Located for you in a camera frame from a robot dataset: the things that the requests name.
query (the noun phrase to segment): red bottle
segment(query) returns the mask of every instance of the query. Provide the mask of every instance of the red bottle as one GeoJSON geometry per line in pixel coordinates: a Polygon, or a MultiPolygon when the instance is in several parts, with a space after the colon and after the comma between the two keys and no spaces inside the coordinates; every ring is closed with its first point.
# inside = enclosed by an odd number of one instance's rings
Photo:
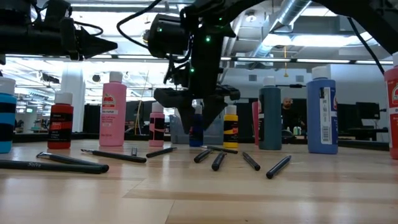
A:
{"type": "Polygon", "coordinates": [[[398,52],[392,55],[394,68],[384,72],[387,84],[387,100],[390,133],[390,155],[398,159],[398,52]]]}
{"type": "Polygon", "coordinates": [[[51,107],[49,149],[69,149],[72,136],[73,107],[72,93],[56,93],[51,107]]]}

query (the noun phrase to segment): white bottle cap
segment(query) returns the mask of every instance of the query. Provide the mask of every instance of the white bottle cap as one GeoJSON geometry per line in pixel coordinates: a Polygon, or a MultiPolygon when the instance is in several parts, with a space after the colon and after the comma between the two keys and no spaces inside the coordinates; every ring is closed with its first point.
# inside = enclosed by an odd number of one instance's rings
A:
{"type": "Polygon", "coordinates": [[[263,86],[275,86],[275,77],[273,76],[268,76],[265,77],[262,81],[263,86]]]}
{"type": "Polygon", "coordinates": [[[236,105],[228,105],[225,108],[225,114],[236,115],[236,105]]]}
{"type": "Polygon", "coordinates": [[[160,103],[152,103],[152,113],[163,113],[163,110],[164,108],[160,103]]]}
{"type": "Polygon", "coordinates": [[[312,79],[327,78],[330,79],[330,69],[326,66],[319,66],[312,69],[312,79]]]}
{"type": "Polygon", "coordinates": [[[394,63],[394,67],[398,66],[398,52],[392,54],[392,61],[394,63]]]}
{"type": "Polygon", "coordinates": [[[122,83],[123,73],[121,72],[111,72],[109,74],[109,82],[122,83]]]}
{"type": "Polygon", "coordinates": [[[55,93],[55,103],[72,105],[73,94],[68,92],[57,92],[55,93]]]}
{"type": "Polygon", "coordinates": [[[0,93],[10,94],[14,96],[15,80],[6,77],[0,77],[0,93]]]}
{"type": "Polygon", "coordinates": [[[202,112],[202,107],[201,105],[196,105],[195,107],[195,114],[201,114],[202,112]]]}

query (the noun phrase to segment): yellow paint bottle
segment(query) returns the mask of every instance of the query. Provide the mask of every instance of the yellow paint bottle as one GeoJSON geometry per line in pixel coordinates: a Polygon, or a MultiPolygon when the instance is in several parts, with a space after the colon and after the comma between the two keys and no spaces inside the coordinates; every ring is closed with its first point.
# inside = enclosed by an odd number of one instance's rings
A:
{"type": "Polygon", "coordinates": [[[235,105],[228,105],[225,109],[223,146],[238,148],[238,116],[235,105]]]}

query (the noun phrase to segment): bottle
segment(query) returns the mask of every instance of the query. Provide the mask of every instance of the bottle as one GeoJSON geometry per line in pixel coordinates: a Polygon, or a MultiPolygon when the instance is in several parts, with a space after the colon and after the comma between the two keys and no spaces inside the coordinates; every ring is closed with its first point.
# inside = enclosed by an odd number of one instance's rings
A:
{"type": "Polygon", "coordinates": [[[392,55],[394,68],[384,72],[384,80],[387,83],[390,155],[398,159],[398,52],[392,55]]]}
{"type": "Polygon", "coordinates": [[[14,97],[15,80],[0,77],[0,153],[8,153],[14,135],[17,98],[14,97]]]}
{"type": "Polygon", "coordinates": [[[152,104],[152,113],[149,123],[149,146],[161,147],[164,144],[164,113],[163,106],[155,102],[152,104]]]}
{"type": "Polygon", "coordinates": [[[307,84],[307,133],[310,153],[337,154],[336,82],[330,80],[330,66],[312,69],[307,84]]]}
{"type": "Polygon", "coordinates": [[[254,129],[254,145],[259,145],[259,102],[253,102],[251,105],[251,112],[253,115],[253,129],[254,129]]]}
{"type": "Polygon", "coordinates": [[[259,149],[282,149],[282,125],[280,116],[280,89],[275,86],[275,77],[265,77],[264,87],[259,90],[259,149]]]}
{"type": "Polygon", "coordinates": [[[56,93],[51,106],[49,149],[69,149],[73,126],[72,93],[56,93]]]}
{"type": "Polygon", "coordinates": [[[238,148],[238,116],[235,105],[228,105],[225,108],[223,146],[238,148]]]}
{"type": "Polygon", "coordinates": [[[193,124],[189,131],[189,146],[200,147],[203,145],[203,116],[201,105],[196,105],[193,115],[193,124]]]}
{"type": "Polygon", "coordinates": [[[109,83],[104,84],[99,126],[100,146],[122,146],[126,122],[126,92],[123,74],[111,72],[109,83]]]}

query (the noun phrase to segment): desk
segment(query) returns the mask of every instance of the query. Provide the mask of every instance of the desk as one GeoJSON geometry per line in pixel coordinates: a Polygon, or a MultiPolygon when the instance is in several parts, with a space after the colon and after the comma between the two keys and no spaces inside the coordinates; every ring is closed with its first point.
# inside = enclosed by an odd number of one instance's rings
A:
{"type": "MultiPolygon", "coordinates": [[[[132,146],[139,147],[139,156],[156,150],[134,141],[103,150],[129,153],[132,146]]],[[[44,142],[15,144],[0,159],[36,161],[44,148],[44,142]]],[[[216,154],[195,164],[200,150],[186,146],[146,164],[82,154],[81,148],[97,149],[98,140],[50,152],[109,164],[109,172],[0,170],[0,223],[398,223],[398,161],[388,152],[340,148],[331,156],[309,154],[300,145],[269,152],[241,144],[239,150],[250,153],[261,170],[239,153],[228,154],[214,172],[216,154]],[[265,172],[288,154],[289,166],[267,180],[265,172]]]]}
{"type": "Polygon", "coordinates": [[[377,141],[377,133],[388,133],[388,129],[372,129],[372,128],[350,128],[347,130],[350,135],[355,136],[355,140],[377,141]]]}

